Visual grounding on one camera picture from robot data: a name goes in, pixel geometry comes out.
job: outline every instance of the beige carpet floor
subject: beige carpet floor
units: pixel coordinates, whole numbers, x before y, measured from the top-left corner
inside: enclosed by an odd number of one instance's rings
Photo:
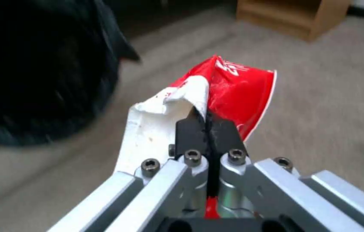
[[[248,142],[253,160],[284,156],[304,175],[328,169],[364,190],[364,19],[307,44],[219,6],[132,39],[141,64],[123,65],[97,122],[49,147],[0,147],[0,231],[44,231],[113,171],[128,108],[213,54],[279,72],[273,101]]]

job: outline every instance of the metal cylinder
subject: metal cylinder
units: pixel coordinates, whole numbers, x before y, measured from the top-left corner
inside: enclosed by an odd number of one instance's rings
[[[183,156],[185,164],[189,167],[197,167],[201,164],[202,154],[198,150],[187,150]]]
[[[218,213],[223,218],[251,218],[253,205],[231,183],[238,182],[251,160],[242,150],[230,150],[220,159]]]
[[[292,161],[285,157],[276,157],[273,159],[279,166],[281,166],[283,169],[287,170],[289,173],[292,173],[292,169],[294,168],[294,164]]]
[[[160,163],[157,159],[146,159],[142,162],[140,168],[143,176],[152,178],[160,170]]]
[[[233,165],[242,165],[245,163],[246,153],[240,149],[232,149],[228,152],[228,158]]]
[[[206,208],[206,188],[209,163],[197,150],[186,151],[183,157],[179,157],[178,162],[185,163],[191,167],[193,176],[192,186],[195,186],[191,199],[188,201],[184,211],[182,212],[182,216],[203,217]]]

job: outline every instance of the metal bolt head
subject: metal bolt head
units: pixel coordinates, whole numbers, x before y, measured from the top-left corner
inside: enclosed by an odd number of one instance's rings
[[[294,164],[292,161],[285,157],[276,157],[273,159],[279,166],[281,166],[283,169],[287,170],[288,172],[292,172],[292,169],[294,168]]]
[[[196,167],[201,164],[202,154],[198,150],[187,150],[183,156],[185,164],[189,167]]]
[[[240,149],[231,149],[228,152],[228,161],[233,165],[245,164],[246,154]]]
[[[160,163],[157,159],[146,159],[140,165],[142,175],[152,178],[160,169]]]
[[[175,150],[176,150],[175,144],[169,144],[168,152],[170,157],[175,157]]]

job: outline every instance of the wooden cabinet base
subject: wooden cabinet base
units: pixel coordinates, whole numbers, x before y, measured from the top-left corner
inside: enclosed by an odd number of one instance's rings
[[[238,0],[237,19],[313,41],[338,25],[350,0]]]

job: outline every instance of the blurry black object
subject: blurry black object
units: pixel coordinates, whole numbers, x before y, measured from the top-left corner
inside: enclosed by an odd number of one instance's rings
[[[102,0],[0,0],[0,144],[79,131],[108,102],[122,57],[139,60]]]

